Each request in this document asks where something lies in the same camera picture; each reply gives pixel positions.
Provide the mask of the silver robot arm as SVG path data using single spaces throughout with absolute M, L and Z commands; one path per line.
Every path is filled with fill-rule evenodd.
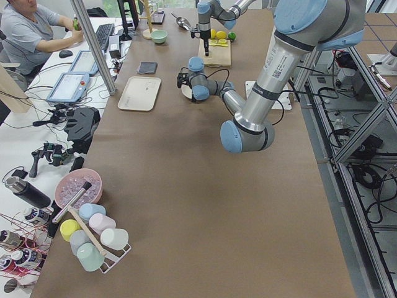
M 205 56 L 209 56 L 209 40 L 211 39 L 211 18 L 216 19 L 226 29 L 232 29 L 236 19 L 243 15 L 254 1 L 236 1 L 230 8 L 222 7 L 220 1 L 199 1 L 197 3 L 198 24 L 196 32 L 203 40 Z
M 314 49 L 357 45 L 364 36 L 365 8 L 365 1 L 279 1 L 274 11 L 275 43 L 247 99 L 229 81 L 209 80 L 198 56 L 190 58 L 189 72 L 180 76 L 178 83 L 190 86 L 193 100 L 219 96 L 233 113 L 233 119 L 220 129 L 226 151 L 264 150 L 275 137 L 267 114 L 303 55 Z

